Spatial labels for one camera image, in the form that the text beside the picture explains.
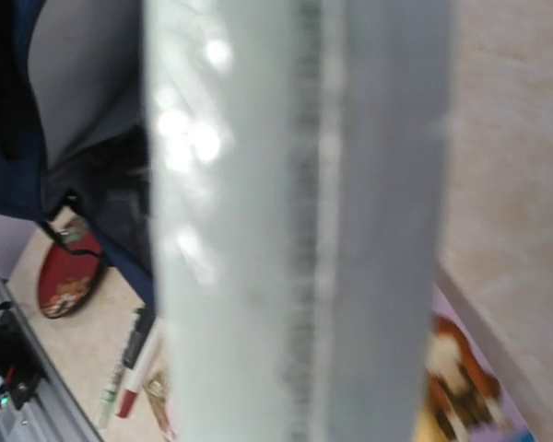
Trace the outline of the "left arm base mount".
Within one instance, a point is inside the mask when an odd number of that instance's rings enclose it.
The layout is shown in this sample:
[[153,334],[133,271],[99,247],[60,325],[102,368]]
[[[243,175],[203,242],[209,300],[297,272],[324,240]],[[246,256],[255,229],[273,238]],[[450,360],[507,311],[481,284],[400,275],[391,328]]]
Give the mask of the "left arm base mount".
[[16,410],[33,397],[42,375],[39,360],[23,334],[0,325],[0,392],[10,397]]

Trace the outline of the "navy blue student backpack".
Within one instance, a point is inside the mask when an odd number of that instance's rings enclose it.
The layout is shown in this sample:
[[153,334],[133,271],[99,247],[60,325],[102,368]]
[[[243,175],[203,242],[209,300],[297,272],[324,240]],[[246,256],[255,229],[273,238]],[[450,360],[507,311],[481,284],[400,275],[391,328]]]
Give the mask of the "navy blue student backpack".
[[63,208],[140,299],[156,295],[139,1],[0,1],[0,215]]

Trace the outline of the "illustrated taming shrew book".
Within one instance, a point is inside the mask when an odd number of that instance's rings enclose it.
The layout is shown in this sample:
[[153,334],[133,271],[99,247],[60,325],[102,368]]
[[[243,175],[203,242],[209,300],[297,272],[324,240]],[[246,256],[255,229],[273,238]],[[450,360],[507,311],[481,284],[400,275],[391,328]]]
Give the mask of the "illustrated taming shrew book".
[[165,369],[154,369],[145,380],[143,388],[164,440],[177,441],[169,417],[170,384]]

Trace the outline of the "pale green book with barcode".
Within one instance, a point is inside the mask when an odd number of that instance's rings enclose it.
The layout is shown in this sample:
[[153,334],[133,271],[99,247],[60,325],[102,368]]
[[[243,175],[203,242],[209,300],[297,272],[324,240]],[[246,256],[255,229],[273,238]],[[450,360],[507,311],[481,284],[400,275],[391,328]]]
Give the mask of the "pale green book with barcode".
[[148,1],[152,250],[181,441],[410,441],[452,3]]

